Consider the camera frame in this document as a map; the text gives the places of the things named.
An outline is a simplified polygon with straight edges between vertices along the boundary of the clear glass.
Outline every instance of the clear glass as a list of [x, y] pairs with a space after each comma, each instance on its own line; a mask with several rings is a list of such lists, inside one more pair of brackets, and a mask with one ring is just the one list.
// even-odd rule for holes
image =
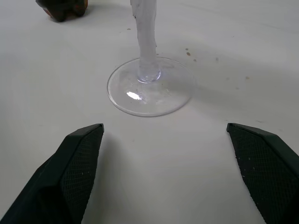
[[177, 61], [156, 56], [157, 0], [131, 0], [136, 18], [140, 58], [118, 67], [110, 76], [107, 92], [120, 110], [142, 117], [171, 113], [192, 95], [193, 77]]

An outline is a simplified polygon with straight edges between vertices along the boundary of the glass foot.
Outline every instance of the glass foot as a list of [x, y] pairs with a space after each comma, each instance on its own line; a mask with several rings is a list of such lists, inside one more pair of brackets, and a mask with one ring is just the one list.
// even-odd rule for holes
[[151, 83], [137, 79], [139, 59], [118, 67], [110, 76], [107, 92], [120, 110], [141, 117], [154, 117], [176, 111], [191, 98], [193, 76], [177, 61], [157, 57], [160, 77]]

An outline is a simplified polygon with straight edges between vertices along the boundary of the white table surface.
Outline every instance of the white table surface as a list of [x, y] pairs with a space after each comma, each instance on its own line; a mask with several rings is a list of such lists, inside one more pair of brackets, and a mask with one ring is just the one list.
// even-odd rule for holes
[[138, 57], [129, 0], [91, 1], [64, 23], [34, 0], [0, 1], [0, 217], [67, 134], [104, 123], [84, 223], [264, 224], [226, 125], [277, 133], [299, 152], [298, 8], [158, 0], [157, 53], [187, 66], [198, 88], [179, 111], [140, 118], [106, 93], [113, 70]]

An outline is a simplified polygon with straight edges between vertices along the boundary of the transparent wine glass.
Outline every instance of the transparent wine glass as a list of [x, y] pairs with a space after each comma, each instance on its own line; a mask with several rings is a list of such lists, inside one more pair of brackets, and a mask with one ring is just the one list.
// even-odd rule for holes
[[193, 76], [179, 62], [156, 55], [157, 0], [131, 0], [131, 5], [140, 58], [124, 63], [112, 73], [108, 96], [118, 109], [135, 116], [171, 113], [191, 98]]

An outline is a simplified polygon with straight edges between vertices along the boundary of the glass stem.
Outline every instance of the glass stem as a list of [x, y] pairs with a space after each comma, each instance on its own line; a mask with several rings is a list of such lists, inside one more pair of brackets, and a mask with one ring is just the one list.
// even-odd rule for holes
[[131, 0], [131, 5], [140, 48], [138, 80], [143, 83], [154, 82], [161, 73], [157, 63], [155, 40], [157, 0]]

